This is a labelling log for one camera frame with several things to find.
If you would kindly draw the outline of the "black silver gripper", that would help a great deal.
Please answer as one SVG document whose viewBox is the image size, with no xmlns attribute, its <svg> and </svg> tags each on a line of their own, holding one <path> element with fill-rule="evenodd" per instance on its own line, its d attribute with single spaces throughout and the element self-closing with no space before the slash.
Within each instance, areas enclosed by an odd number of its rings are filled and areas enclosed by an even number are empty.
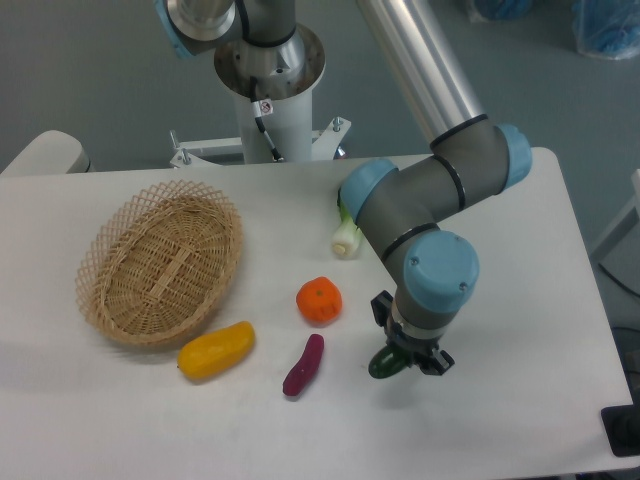
<svg viewBox="0 0 640 480">
<path fill-rule="evenodd" d="M 417 365 L 425 375 L 442 376 L 455 361 L 444 350 L 439 350 L 443 329 L 422 329 L 410 324 L 397 308 L 392 308 L 393 296 L 383 290 L 371 300 L 375 323 L 386 336 L 386 344 L 395 344 L 408 353 L 410 364 Z"/>
</svg>

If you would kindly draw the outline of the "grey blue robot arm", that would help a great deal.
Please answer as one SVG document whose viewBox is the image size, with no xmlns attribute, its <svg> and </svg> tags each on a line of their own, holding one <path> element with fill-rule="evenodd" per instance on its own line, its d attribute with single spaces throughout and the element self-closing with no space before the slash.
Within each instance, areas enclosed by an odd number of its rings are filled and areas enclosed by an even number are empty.
<svg viewBox="0 0 640 480">
<path fill-rule="evenodd" d="M 246 163 L 311 159 L 320 141 L 308 94 L 325 60 L 293 2 L 159 1 L 155 9 L 179 56 L 214 52 L 216 73 L 237 99 Z M 372 301 L 386 344 L 369 373 L 382 379 L 417 366 L 441 375 L 453 359 L 439 342 L 474 291 L 479 260 L 439 224 L 522 181 L 531 147 L 517 128 L 488 119 L 426 2 L 362 1 L 359 9 L 431 150 L 405 169 L 368 161 L 339 190 L 396 285 Z"/>
</svg>

